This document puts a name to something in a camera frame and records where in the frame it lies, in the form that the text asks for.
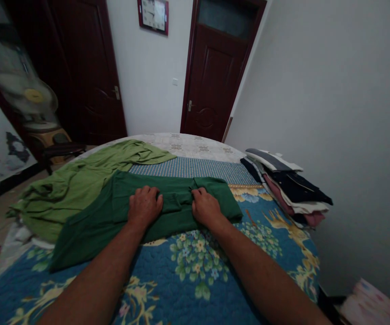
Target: dark green shirt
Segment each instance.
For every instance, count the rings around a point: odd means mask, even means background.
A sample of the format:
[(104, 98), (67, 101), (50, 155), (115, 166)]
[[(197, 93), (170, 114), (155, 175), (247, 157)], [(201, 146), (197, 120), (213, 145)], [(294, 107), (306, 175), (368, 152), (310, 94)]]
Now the dark green shirt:
[(54, 272), (93, 259), (127, 223), (129, 197), (137, 188), (156, 186), (163, 195), (163, 210), (148, 228), (142, 242), (178, 232), (200, 229), (192, 215), (193, 189), (205, 187), (231, 221), (243, 217), (227, 183), (212, 177), (161, 177), (117, 171), (86, 209), (65, 223), (53, 252), (50, 271)]

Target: doorway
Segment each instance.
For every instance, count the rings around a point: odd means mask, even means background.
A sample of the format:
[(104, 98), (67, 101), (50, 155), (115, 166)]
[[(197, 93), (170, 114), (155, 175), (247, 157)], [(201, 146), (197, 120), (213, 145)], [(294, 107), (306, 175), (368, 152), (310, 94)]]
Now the doorway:
[(127, 136), (106, 0), (5, 0), (62, 126), (77, 142)]
[(265, 0), (194, 0), (181, 133), (222, 141)]

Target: stack of folded clothes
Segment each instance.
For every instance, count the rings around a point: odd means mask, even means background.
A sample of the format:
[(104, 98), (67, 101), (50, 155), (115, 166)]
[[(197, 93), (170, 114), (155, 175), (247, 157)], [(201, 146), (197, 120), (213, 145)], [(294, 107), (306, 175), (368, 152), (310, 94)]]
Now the stack of folded clothes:
[(297, 174), (300, 166), (265, 150), (250, 148), (246, 154), (241, 163), (294, 221), (314, 228), (325, 219), (325, 203), (333, 205), (332, 199)]

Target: pink clothing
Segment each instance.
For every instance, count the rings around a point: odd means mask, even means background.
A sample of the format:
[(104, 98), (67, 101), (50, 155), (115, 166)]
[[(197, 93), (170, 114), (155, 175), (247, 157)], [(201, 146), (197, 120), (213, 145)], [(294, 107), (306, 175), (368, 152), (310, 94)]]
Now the pink clothing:
[[(294, 215), (294, 210), (291, 206), (289, 206), (284, 198), (282, 197), (281, 189), (273, 183), (273, 181), (267, 177), (266, 174), (263, 174), (265, 181), (267, 182), (268, 187), (272, 190), (273, 195), (276, 197), (276, 200), (280, 204), (280, 206), (284, 209), (284, 211), (290, 216)], [(320, 211), (314, 211), (311, 214), (303, 215), (310, 227), (317, 227), (326, 217)]]
[(317, 227), (324, 219), (326, 219), (320, 211), (314, 211), (311, 214), (304, 214), (303, 216), (310, 227)]
[(278, 203), (281, 205), (281, 207), (285, 210), (286, 213), (288, 213), (290, 216), (294, 215), (294, 210), (291, 206), (289, 206), (284, 198), (282, 198), (281, 190), (280, 188), (271, 181), (270, 178), (267, 177), (266, 174), (263, 174), (264, 179), (266, 180), (266, 183), (268, 187), (272, 190), (273, 194), (275, 195)]

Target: blue striped cloth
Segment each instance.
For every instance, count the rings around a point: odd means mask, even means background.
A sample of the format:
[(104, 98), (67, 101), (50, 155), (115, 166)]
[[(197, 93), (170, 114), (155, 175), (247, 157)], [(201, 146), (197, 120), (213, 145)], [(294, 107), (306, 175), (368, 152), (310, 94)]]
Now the blue striped cloth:
[(156, 165), (133, 165), (133, 174), (170, 177), (215, 177), (228, 184), (257, 185), (241, 163), (177, 157)]

